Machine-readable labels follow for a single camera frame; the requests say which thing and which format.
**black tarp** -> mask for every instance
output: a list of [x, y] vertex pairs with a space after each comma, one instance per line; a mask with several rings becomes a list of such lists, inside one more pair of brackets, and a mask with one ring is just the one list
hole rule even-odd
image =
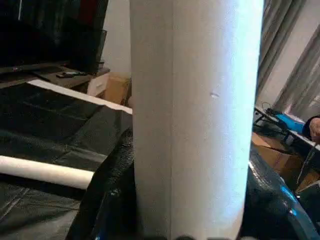
[[132, 116], [21, 84], [0, 89], [0, 155], [96, 170]]
[[[132, 116], [21, 84], [0, 89], [0, 155], [95, 171]], [[0, 174], [0, 239], [63, 240], [85, 191]]]

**person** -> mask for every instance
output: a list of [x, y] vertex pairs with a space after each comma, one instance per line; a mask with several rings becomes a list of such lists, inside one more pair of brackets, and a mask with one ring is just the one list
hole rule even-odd
[[320, 144], [320, 115], [311, 117], [303, 126], [302, 134]]

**white cylinder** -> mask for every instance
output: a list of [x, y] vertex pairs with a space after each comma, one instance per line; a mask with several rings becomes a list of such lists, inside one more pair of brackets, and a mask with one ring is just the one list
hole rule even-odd
[[92, 171], [8, 156], [0, 156], [0, 173], [84, 190], [94, 175]]
[[132, 0], [135, 180], [146, 236], [235, 239], [263, 0]]

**gray curtain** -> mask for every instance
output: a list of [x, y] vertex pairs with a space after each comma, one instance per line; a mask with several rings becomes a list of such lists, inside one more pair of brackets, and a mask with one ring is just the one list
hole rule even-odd
[[306, 0], [264, 2], [257, 91], [263, 89]]
[[274, 108], [304, 121], [320, 114], [320, 26], [295, 65]]

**blue object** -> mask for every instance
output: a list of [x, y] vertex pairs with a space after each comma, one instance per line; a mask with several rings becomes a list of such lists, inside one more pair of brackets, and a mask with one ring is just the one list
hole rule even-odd
[[296, 131], [298, 134], [302, 134], [302, 129], [304, 128], [304, 123], [293, 120], [291, 117], [285, 114], [277, 114], [275, 115], [279, 120], [284, 122], [288, 129], [292, 131]]

